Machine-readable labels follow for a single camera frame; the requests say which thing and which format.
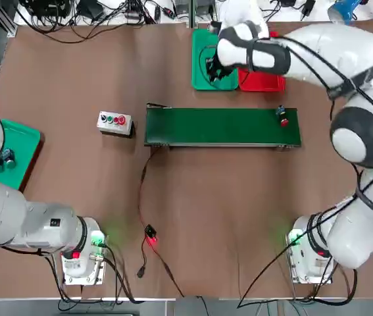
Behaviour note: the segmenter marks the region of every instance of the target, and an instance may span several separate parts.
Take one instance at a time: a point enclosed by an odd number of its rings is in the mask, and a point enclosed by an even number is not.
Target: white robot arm
[[[289,239],[303,234],[292,251],[294,282],[321,282],[324,271],[325,277],[332,271],[331,256],[356,269],[373,252],[373,34],[342,24],[313,24],[284,37],[261,38],[263,19],[236,21],[221,27],[216,54],[207,60],[210,81],[240,67],[324,86],[332,101],[347,100],[332,121],[330,139],[342,158],[366,168],[360,190],[340,212],[349,199],[326,213],[297,219]]]
[[[0,121],[0,155],[4,143]],[[0,246],[59,251],[66,279],[89,285],[101,264],[90,255],[100,254],[97,245],[104,242],[93,219],[77,217],[72,208],[58,203],[27,202],[21,192],[0,183]]]

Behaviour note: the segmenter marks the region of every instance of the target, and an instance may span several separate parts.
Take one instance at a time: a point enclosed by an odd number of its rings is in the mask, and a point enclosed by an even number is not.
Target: metal frame
[[[0,6],[0,24],[8,32],[9,38],[14,38],[16,35],[17,25],[14,23],[13,19],[2,9]]]
[[[196,0],[189,0],[189,28],[195,28]]]

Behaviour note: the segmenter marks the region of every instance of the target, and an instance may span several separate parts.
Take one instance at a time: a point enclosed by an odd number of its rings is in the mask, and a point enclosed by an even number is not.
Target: red tray
[[[270,32],[270,36],[275,38],[277,32]],[[278,92],[286,89],[286,79],[275,74],[264,72],[248,72],[245,69],[238,69],[239,87],[242,91],[254,92]]]

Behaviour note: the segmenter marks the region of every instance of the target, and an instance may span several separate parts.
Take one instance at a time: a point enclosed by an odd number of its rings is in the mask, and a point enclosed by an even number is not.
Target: green conveyor belt
[[[281,127],[275,109],[147,108],[145,145],[299,147],[296,109]]]

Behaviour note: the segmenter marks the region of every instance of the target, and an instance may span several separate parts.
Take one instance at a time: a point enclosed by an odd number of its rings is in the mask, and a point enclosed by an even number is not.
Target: brown table
[[[301,25],[270,27],[285,34]],[[373,21],[356,25],[373,32]],[[75,39],[69,30],[58,35]],[[21,27],[0,70],[0,117],[45,136],[26,199],[65,203],[97,219],[121,249],[135,297],[179,296],[148,247],[145,276],[136,278],[143,238],[137,190],[149,156],[143,146],[147,101],[173,107],[284,104],[299,110],[300,149],[176,148],[152,159],[142,212],[157,229],[158,250],[186,295],[238,298],[238,288],[243,293],[282,249],[299,215],[324,210],[355,186],[351,167],[329,141],[330,102],[323,89],[288,80],[285,93],[198,92],[190,84],[190,51],[191,30],[184,25],[123,26],[76,45]],[[136,138],[101,135],[95,125],[100,110],[132,115]],[[85,295],[114,296],[113,278],[107,270],[105,285],[86,288]],[[70,293],[78,295],[78,287]],[[342,277],[337,274],[320,294],[346,296]],[[0,250],[0,298],[58,296],[44,260]],[[285,257],[249,294],[291,296]],[[356,296],[373,298],[373,256],[360,268]]]

